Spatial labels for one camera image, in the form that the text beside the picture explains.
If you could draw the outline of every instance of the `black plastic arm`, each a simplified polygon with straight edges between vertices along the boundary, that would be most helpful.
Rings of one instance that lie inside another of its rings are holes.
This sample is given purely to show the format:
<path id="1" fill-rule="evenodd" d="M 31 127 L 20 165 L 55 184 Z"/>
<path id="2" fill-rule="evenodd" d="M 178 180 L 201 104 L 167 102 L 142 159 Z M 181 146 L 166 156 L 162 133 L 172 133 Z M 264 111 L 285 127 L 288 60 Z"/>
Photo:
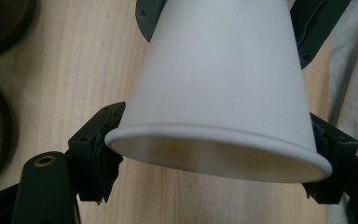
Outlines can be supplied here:
<path id="1" fill-rule="evenodd" d="M 320 182 L 304 183 L 304 189 L 317 203 L 339 203 L 343 193 L 350 196 L 347 217 L 358 224 L 358 141 L 311 115 L 318 153 L 333 166 L 332 175 Z"/>
<path id="2" fill-rule="evenodd" d="M 290 14 L 301 68 L 315 57 L 351 0 L 296 0 Z"/>
<path id="3" fill-rule="evenodd" d="M 102 108 L 68 141 L 65 156 L 81 201 L 109 198 L 123 158 L 106 146 L 104 137 L 118 127 L 125 107 L 123 102 Z"/>
<path id="4" fill-rule="evenodd" d="M 167 0 L 137 0 L 135 18 L 142 35 L 150 42 Z"/>
<path id="5" fill-rule="evenodd" d="M 11 223 L 80 223 L 63 153 L 46 152 L 25 163 Z"/>

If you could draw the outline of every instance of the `black holder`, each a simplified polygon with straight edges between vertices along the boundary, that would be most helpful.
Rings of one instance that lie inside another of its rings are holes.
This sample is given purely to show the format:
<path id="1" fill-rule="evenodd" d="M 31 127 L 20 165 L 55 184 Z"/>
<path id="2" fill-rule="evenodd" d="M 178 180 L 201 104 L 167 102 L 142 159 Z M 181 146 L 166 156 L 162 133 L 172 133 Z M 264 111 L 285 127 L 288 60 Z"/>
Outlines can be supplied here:
<path id="1" fill-rule="evenodd" d="M 291 10 L 298 54 L 305 67 L 330 34 L 350 0 L 296 0 Z M 150 41 L 166 0 L 138 0 L 136 19 Z M 0 224 L 80 223 L 81 201 L 107 201 L 122 157 L 104 144 L 105 135 L 120 123 L 125 103 L 101 109 L 68 142 L 69 149 L 47 152 L 27 161 L 19 185 L 0 191 Z M 318 153 L 330 161 L 333 174 L 316 183 L 303 183 L 317 203 L 351 199 L 347 215 L 358 224 L 358 141 L 311 115 Z"/>

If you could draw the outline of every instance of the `white paper cup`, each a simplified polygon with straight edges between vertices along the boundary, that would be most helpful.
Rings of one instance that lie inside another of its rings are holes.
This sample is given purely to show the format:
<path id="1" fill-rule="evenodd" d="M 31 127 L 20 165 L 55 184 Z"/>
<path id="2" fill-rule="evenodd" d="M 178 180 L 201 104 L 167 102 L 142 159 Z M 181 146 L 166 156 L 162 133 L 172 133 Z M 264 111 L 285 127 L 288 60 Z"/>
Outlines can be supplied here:
<path id="1" fill-rule="evenodd" d="M 125 157 L 208 175 L 328 177 L 286 0 L 169 0 L 105 142 Z"/>

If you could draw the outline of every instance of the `wooden table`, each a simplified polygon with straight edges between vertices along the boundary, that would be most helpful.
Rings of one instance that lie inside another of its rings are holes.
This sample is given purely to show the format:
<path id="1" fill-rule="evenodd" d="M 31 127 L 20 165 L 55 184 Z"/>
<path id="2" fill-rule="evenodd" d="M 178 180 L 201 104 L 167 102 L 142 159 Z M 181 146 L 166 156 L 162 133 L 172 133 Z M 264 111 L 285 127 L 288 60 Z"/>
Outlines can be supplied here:
<path id="1" fill-rule="evenodd" d="M 127 101 L 147 50 L 135 0 L 39 1 L 31 29 L 0 56 L 0 90 L 14 120 L 0 190 L 23 164 L 67 149 L 105 105 Z M 304 74 L 310 110 L 327 114 L 328 46 Z M 125 159 L 107 204 L 80 203 L 83 223 L 324 223 L 299 184 L 197 175 Z"/>

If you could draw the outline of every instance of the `white fabric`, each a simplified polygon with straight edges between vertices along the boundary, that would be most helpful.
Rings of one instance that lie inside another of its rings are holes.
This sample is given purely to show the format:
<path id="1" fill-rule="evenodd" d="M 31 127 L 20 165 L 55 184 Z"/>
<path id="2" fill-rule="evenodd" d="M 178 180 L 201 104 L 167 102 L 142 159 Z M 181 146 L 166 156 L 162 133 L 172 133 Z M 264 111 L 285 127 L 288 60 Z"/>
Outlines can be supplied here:
<path id="1" fill-rule="evenodd" d="M 329 122 L 358 140 L 358 0 L 331 34 Z M 346 198 L 329 205 L 327 224 L 346 224 Z"/>

